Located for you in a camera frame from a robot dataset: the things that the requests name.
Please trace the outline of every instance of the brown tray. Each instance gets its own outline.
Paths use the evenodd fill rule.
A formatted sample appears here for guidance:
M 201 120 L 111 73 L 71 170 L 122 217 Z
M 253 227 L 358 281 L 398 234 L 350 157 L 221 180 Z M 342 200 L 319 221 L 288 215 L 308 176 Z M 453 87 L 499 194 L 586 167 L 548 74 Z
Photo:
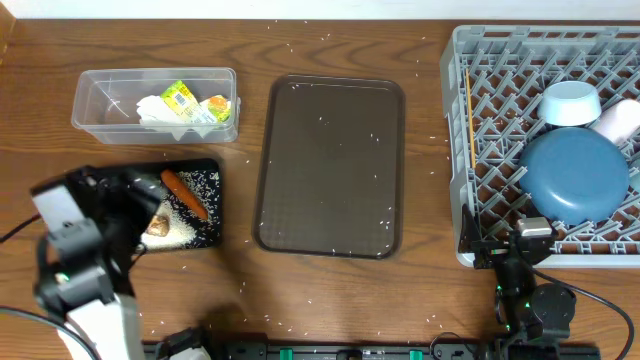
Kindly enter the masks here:
M 382 259 L 402 236 L 404 93 L 289 75 L 271 88 L 252 234 L 269 251 Z

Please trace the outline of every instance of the carrot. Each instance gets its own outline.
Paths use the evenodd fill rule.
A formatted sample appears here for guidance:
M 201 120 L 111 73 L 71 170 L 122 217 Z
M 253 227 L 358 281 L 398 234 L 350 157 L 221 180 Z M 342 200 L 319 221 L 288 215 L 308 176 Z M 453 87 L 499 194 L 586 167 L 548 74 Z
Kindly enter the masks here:
M 209 219 L 207 209 L 202 206 L 198 198 L 189 190 L 182 180 L 173 171 L 167 169 L 160 174 L 162 182 L 171 190 L 171 192 L 182 201 L 191 211 L 204 221 Z

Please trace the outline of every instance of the clear plastic container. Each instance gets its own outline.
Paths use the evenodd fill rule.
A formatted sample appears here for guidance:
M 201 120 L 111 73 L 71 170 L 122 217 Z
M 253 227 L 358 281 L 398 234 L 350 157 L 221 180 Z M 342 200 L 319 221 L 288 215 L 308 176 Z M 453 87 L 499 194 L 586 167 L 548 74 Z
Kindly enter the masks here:
M 198 101 L 223 95 L 231 115 L 218 124 L 141 125 L 136 105 L 162 94 L 182 80 Z M 71 123 L 104 144 L 192 144 L 234 141 L 238 136 L 240 98 L 230 68 L 158 68 L 90 70 L 80 75 Z

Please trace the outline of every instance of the wooden table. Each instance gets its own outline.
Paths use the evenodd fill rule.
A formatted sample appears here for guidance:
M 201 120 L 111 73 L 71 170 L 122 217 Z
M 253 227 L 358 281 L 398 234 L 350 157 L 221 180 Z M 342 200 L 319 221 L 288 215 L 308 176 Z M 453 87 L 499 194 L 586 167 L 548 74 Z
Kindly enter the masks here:
M 270 339 L 314 342 L 424 344 L 442 331 L 491 338 L 502 330 L 493 314 L 494 275 L 461 266 L 452 239 L 450 147 L 438 61 L 456 25 L 18 21 L 0 67 L 0 233 L 35 213 L 28 193 L 32 185 L 65 170 L 216 156 L 222 159 L 225 178 L 224 244 L 140 260 L 131 277 L 145 339 L 159 340 L 197 324 L 218 333 L 265 333 Z M 71 126 L 82 71 L 183 66 L 235 69 L 242 97 L 237 141 L 108 146 Z M 403 88 L 404 232 L 393 258 L 282 255 L 247 242 L 269 88 L 287 73 L 389 79 Z M 33 249 L 44 230 L 41 223 L 32 225 L 0 247 L 1 304 L 38 311 L 32 296 Z M 638 271 L 549 273 L 605 296 L 640 323 Z M 49 328 L 7 317 L 0 324 L 4 359 L 68 356 Z M 584 297 L 579 297 L 571 328 L 573 341 L 595 342 L 604 359 L 618 354 L 627 335 L 618 315 Z M 633 354 L 629 358 L 640 358 L 637 347 Z

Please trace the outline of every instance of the plastic bin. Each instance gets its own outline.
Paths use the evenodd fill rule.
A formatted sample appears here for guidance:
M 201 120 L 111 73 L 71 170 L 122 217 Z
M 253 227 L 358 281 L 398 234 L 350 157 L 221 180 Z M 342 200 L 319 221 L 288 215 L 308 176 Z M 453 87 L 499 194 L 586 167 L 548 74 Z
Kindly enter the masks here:
M 219 124 L 141 125 L 136 104 L 162 94 L 177 80 L 198 101 L 215 95 L 229 99 L 229 119 Z M 229 68 L 90 70 L 78 80 L 71 123 L 104 144 L 218 143 L 236 139 L 239 114 L 236 74 Z
M 639 54 L 640 27 L 469 25 L 454 30 L 440 60 L 440 77 L 452 153 L 456 250 L 463 204 L 474 213 L 484 239 L 504 239 L 525 216 L 521 209 L 531 195 L 520 189 L 527 169 L 518 162 L 529 142 L 552 129 L 536 112 L 544 89 L 564 80 L 588 82 L 598 90 L 603 110 L 625 98 L 638 100 Z M 466 69 L 476 171 L 469 156 Z M 640 132 L 619 149 L 628 163 L 640 158 Z M 630 175 L 637 172 L 632 168 Z M 551 248 L 555 255 L 538 266 L 640 267 L 640 193 L 631 188 L 605 221 L 575 226 L 555 221 L 552 226 L 559 233 Z M 456 255 L 462 264 L 473 265 L 473 254 Z

